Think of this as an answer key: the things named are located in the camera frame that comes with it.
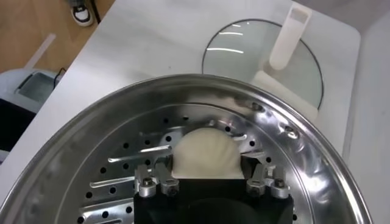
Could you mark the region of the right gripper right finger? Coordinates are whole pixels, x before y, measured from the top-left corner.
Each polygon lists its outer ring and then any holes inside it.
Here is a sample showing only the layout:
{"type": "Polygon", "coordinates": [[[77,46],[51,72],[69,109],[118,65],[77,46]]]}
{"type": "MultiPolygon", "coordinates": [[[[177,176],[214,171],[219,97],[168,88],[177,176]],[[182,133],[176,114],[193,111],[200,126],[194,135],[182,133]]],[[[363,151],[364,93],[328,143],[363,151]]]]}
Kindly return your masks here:
{"type": "Polygon", "coordinates": [[[281,166],[268,166],[256,158],[242,158],[242,172],[246,180],[246,192],[251,197],[270,194],[273,198],[288,198],[290,186],[281,166]]]}

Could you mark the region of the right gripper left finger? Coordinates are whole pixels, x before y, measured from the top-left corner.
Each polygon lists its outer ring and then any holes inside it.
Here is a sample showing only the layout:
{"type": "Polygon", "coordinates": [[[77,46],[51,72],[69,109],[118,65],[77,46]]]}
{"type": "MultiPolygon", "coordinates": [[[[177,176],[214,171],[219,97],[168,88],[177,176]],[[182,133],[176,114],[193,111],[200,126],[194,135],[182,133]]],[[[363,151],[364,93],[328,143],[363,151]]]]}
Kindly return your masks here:
{"type": "Polygon", "coordinates": [[[151,198],[157,193],[175,197],[179,193],[180,181],[172,176],[173,156],[160,157],[149,172],[147,165],[135,169],[135,191],[141,198],[151,198]]]}

